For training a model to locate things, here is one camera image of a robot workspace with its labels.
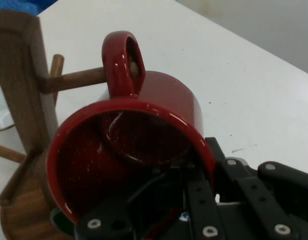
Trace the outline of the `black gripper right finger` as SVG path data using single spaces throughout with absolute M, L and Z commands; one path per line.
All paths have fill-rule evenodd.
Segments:
M 308 173 L 266 161 L 257 169 L 225 157 L 207 137 L 216 160 L 221 232 L 227 240 L 308 240 Z

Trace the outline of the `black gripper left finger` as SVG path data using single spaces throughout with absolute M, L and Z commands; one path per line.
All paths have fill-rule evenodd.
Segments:
M 201 166 L 154 172 L 101 201 L 75 227 L 78 240 L 223 240 Z

